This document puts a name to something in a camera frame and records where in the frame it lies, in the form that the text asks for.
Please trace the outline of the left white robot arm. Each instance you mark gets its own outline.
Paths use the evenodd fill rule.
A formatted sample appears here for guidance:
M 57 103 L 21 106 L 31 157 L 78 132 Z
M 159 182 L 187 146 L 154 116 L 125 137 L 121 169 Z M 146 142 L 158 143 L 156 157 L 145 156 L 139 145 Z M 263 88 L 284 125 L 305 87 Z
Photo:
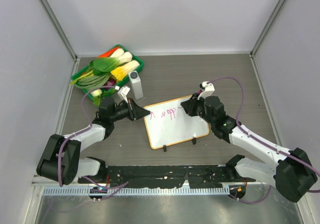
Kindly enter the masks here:
M 116 121 L 136 121 L 150 114 L 132 98 L 122 100 L 119 104 L 110 96 L 104 98 L 88 127 L 72 134 L 53 134 L 49 137 L 36 168 L 37 175 L 56 181 L 60 186 L 84 177 L 89 177 L 97 184 L 102 183 L 107 176 L 106 162 L 95 157 L 81 159 L 81 152 L 108 138 Z

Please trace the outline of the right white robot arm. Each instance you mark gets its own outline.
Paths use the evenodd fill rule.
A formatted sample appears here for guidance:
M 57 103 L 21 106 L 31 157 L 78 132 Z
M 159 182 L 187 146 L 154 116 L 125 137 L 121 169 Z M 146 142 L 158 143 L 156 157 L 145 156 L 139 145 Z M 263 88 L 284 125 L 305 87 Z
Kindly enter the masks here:
M 228 163 L 226 177 L 233 182 L 240 178 L 254 179 L 275 187 L 288 201 L 297 203 L 318 181 L 307 153 L 295 148 L 279 146 L 258 135 L 226 114 L 217 96 L 202 98 L 198 93 L 183 101 L 181 107 L 190 117 L 200 117 L 210 125 L 214 135 L 229 144 L 238 146 L 259 162 L 236 155 Z

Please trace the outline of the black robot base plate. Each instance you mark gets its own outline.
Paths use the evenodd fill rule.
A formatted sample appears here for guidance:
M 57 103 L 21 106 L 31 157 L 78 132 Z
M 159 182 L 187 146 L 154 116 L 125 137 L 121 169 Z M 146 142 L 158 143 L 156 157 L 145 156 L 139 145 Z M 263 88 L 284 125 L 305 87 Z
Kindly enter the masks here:
M 89 178 L 97 183 L 109 183 L 112 187 L 128 182 L 126 187 L 133 189 L 178 189 L 185 181 L 192 189 L 205 189 L 220 188 L 223 183 L 255 181 L 218 165 L 108 166 L 100 178 Z

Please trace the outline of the yellow framed whiteboard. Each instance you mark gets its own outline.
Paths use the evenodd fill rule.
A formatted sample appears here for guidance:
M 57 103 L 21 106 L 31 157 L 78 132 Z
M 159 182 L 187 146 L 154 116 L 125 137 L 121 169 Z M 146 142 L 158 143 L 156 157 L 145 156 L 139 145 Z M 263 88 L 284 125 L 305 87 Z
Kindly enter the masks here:
M 150 111 L 144 117 L 144 123 L 153 150 L 198 139 L 210 133 L 209 125 L 203 119 L 198 116 L 190 117 L 185 113 L 181 102 L 189 98 L 190 96 L 184 96 L 144 107 Z

